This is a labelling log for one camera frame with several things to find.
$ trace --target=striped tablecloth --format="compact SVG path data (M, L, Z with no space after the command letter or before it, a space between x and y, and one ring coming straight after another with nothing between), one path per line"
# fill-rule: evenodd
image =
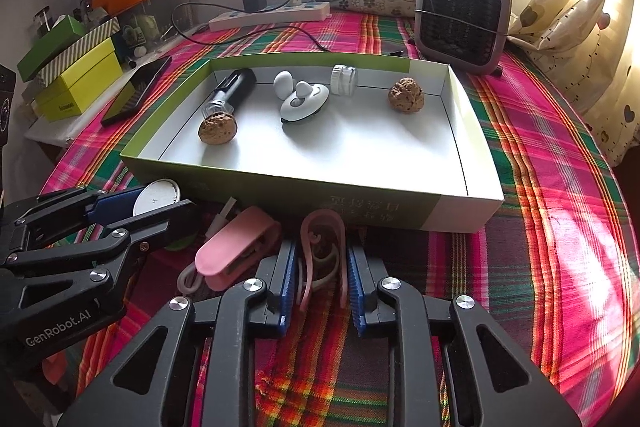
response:
M332 51L364 54L385 53L413 34L407 20L340 12L303 27ZM172 51L171 67L143 111L107 130L98 116L66 152L44 192L134 185L120 151L204 61L313 49L293 30L213 49L185 42ZM412 45L407 49L418 57ZM391 275L426 295L474 296L589 427L638 361L638 250L618 184L583 123L531 65L509 53L501 64L501 78L461 77L502 182L501 209L474 235L368 229L366 248L386 260ZM410 167L420 175L419 165ZM76 240L93 239L97 232L86 230ZM92 335L81 349L68 350L78 393L175 295L175 278L197 246L151 254L130 293L126 317ZM320 292L305 315L294 316L286 338L258 346L258 425L383 425L387 367L386 343L359 340L333 289ZM196 409L204 368L200 376ZM194 425L198 419L196 411Z

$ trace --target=power strip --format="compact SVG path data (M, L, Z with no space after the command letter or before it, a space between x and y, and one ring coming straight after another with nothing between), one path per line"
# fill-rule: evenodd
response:
M329 6L327 2L307 2L299 6L283 6L270 12L226 12L210 20L209 29L215 32L262 24L323 21L331 16Z

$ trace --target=blue gripper pad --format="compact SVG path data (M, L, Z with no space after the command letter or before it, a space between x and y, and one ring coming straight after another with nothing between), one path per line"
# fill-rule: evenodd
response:
M87 213L89 221L106 227L111 223L117 223L133 216L133 204L138 199L143 188L145 187L114 192L100 198L94 209Z
M366 327L364 319L364 292L362 290L362 282L360 274L356 267L354 253L351 249L347 249L347 272L349 276L349 300L351 302L351 316L353 317L353 325L358 330L358 336L362 336Z
M278 325L278 333L280 336L284 336L289 328L291 322L291 314L293 310L293 301L296 296L296 250L291 248L289 251L289 258L287 259L287 270L284 276L284 283L282 285L282 295L280 297L282 316L280 317L280 324Z

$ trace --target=yellow box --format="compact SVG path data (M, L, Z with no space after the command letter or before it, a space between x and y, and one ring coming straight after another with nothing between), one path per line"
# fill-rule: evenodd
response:
M82 114L122 75L111 39L96 46L36 96L49 121Z

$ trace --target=black smartphone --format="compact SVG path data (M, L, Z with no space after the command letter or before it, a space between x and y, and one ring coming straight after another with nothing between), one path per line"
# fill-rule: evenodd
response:
M102 126L135 115L169 64L171 64L171 57L164 57L140 66L111 102L100 122Z

